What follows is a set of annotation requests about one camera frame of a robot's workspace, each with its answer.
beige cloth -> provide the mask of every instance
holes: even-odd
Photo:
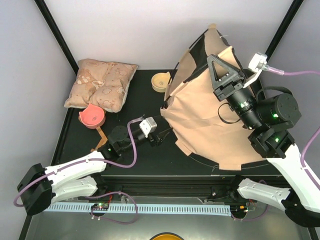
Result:
[[[93,104],[108,112],[119,112],[138,66],[93,59],[83,59],[78,64],[76,81],[64,106],[86,108]]]
[[[215,25],[205,33],[205,52],[218,55],[221,59],[240,68],[233,55],[232,47],[223,43]],[[219,77],[226,71],[215,65]],[[167,108],[161,115],[168,121],[177,137],[176,145],[187,155],[198,154],[219,163],[224,170],[241,170],[241,165],[262,160],[251,147],[241,121],[234,124],[223,123],[218,116],[218,107],[227,101],[218,101],[213,93],[209,69],[193,80],[183,83],[196,69],[190,53],[186,53],[179,63],[173,81],[167,88],[165,100]],[[220,109],[220,115],[228,122],[239,119],[228,105]]]

black metal frame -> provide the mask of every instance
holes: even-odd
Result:
[[[75,61],[66,41],[64,40],[63,38],[63,35],[61,34],[53,16],[51,15],[46,3],[44,0],[34,0],[36,5],[38,6],[39,10],[41,11],[45,21],[47,22],[48,26],[50,27],[54,37],[56,38],[58,44],[60,45],[65,57],[67,58],[67,60],[69,61],[73,71],[75,74],[78,73],[78,70],[79,70],[79,67],[77,65],[77,62]],[[286,15],[284,16],[277,32],[275,33],[269,47],[267,48],[266,50],[266,54],[268,56],[268,59],[272,56],[272,54],[274,53],[276,47],[278,46],[279,42],[281,41],[283,35],[285,34],[288,26],[290,25],[291,21],[293,20],[295,14],[297,13],[297,11],[299,10],[300,6],[302,5],[304,0],[293,0],[292,1],[292,4],[289,8],[289,10],[287,11]],[[260,89],[262,89],[262,84],[260,81],[256,81],[255,83],[253,83],[251,85],[251,87],[253,88],[253,91],[254,92],[258,92]],[[71,123],[71,116],[73,114],[73,111],[74,109],[73,108],[69,108],[67,113],[66,113],[66,117],[65,117],[65,120],[64,120],[64,123],[63,123],[63,126],[62,126],[62,130],[61,130],[61,133],[60,133],[60,136],[59,136],[59,139],[58,139],[58,143],[57,143],[57,146],[56,146],[56,149],[55,149],[55,152],[54,152],[54,156],[53,156],[53,159],[52,159],[52,164],[54,164],[54,162],[56,162],[57,159],[60,158],[61,154],[62,154],[62,149],[63,149],[63,146],[64,146],[64,143],[65,143],[65,139],[66,139],[66,136],[67,136],[67,133],[68,133],[68,128],[70,126],[70,123]],[[176,182],[177,180],[180,182],[179,185],[181,187],[181,189],[183,189],[184,187],[187,187],[189,185],[189,181],[188,179],[184,179],[184,178],[179,178],[179,180],[175,177],[174,178],[174,181]],[[142,187],[144,184],[141,185],[141,183],[147,183],[148,180],[150,180],[149,178],[148,179],[145,179],[145,177],[140,177],[139,179],[138,178],[135,178],[135,181],[138,181],[140,183],[137,183],[136,187]],[[121,180],[116,180],[116,179],[113,179],[114,181],[114,184],[115,186],[117,184],[121,184],[122,186],[126,183],[126,180],[130,181],[132,183],[133,179],[126,179],[125,177],[123,177],[123,179]],[[161,178],[161,179],[156,179],[154,178],[154,181],[153,183],[157,183],[159,186],[161,186],[159,188],[159,192],[161,192],[161,188],[166,188],[166,186],[168,185],[171,185],[173,179],[171,179],[170,177],[166,177],[166,178]],[[209,181],[209,184],[211,185],[214,185],[214,184],[219,184],[217,181],[217,179],[215,180],[211,180],[211,179],[207,179],[206,177],[201,177],[201,180],[198,181],[198,184],[199,185],[208,185],[208,181]],[[283,177],[280,177],[278,179],[276,179],[276,181],[273,181],[273,184],[274,185],[277,185],[279,187],[285,185],[285,181],[284,181],[284,178]],[[26,236],[27,236],[27,233],[28,233],[28,229],[29,229],[29,225],[31,223],[31,220],[32,220],[32,216],[27,216],[26,219],[25,219],[25,222],[24,222],[24,225],[23,225],[23,228],[21,230],[21,234],[20,234],[20,237],[19,237],[19,240],[25,240],[26,239]],[[310,235],[311,235],[311,239],[312,240],[318,240],[318,236],[317,236],[317,233],[316,233],[316,230],[314,227],[312,228],[309,228],[309,232],[310,232]]]

orange round object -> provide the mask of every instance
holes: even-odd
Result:
[[[171,232],[163,232],[155,235],[150,240],[184,240],[182,237]]]
[[[96,129],[105,123],[105,112],[101,107],[89,103],[88,107],[79,112],[81,122],[89,129]]]

pillow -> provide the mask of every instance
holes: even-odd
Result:
[[[84,109],[91,103],[108,112],[119,112],[138,66],[93,59],[80,60],[78,65],[76,81],[64,106]]]
[[[89,103],[108,112],[117,113],[126,102],[130,81],[138,66],[117,62],[113,64],[112,69],[103,79],[103,86],[92,95]]]

pink bowl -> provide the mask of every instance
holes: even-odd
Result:
[[[89,129],[96,129],[105,123],[105,112],[101,107],[89,103],[88,107],[79,112],[81,122]]]

